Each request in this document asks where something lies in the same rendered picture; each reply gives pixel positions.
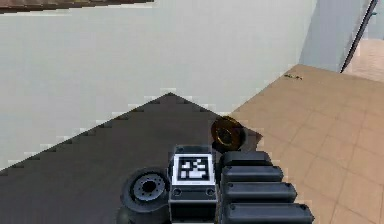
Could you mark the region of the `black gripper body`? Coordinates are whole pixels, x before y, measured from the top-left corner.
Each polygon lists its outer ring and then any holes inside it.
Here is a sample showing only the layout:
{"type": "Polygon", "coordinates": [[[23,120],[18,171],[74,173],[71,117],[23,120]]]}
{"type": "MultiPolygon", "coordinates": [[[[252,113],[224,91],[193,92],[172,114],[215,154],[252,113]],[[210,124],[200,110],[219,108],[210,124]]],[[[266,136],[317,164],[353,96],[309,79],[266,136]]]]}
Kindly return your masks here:
{"type": "Polygon", "coordinates": [[[164,168],[134,172],[123,184],[116,224],[169,224],[169,180],[164,168]]]}

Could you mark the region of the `brown round bowl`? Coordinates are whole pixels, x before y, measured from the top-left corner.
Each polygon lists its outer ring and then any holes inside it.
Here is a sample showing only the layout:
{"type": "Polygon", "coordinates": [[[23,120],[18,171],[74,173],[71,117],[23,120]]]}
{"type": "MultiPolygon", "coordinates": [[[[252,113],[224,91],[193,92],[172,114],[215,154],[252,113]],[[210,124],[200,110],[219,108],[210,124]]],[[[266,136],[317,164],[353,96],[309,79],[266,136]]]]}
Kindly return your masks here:
{"type": "Polygon", "coordinates": [[[218,117],[211,125],[213,147],[220,153],[238,151],[244,144],[244,126],[230,116],[218,117]]]}

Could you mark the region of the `brown wooden furniture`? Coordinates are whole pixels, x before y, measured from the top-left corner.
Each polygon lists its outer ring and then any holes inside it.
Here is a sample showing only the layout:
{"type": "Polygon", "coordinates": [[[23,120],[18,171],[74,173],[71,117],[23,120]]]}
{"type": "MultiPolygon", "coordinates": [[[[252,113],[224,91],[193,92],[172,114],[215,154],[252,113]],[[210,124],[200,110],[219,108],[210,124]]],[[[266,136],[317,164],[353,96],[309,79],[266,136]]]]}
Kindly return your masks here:
{"type": "Polygon", "coordinates": [[[109,5],[139,4],[155,0],[0,0],[0,15],[109,5]]]}

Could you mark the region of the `dark room door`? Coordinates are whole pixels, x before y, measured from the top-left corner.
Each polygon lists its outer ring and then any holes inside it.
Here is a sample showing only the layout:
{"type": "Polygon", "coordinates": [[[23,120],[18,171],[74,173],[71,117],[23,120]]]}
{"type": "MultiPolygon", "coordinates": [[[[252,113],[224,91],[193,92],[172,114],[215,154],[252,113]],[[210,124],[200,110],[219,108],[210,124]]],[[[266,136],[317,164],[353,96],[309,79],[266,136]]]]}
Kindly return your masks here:
{"type": "Polygon", "coordinates": [[[373,15],[376,15],[375,8],[378,2],[379,0],[365,0],[364,5],[362,6],[361,16],[359,17],[358,23],[350,36],[349,42],[347,43],[344,59],[340,65],[341,73],[344,72],[352,60],[358,44],[364,35],[364,31],[369,23],[369,20],[373,15]]]}

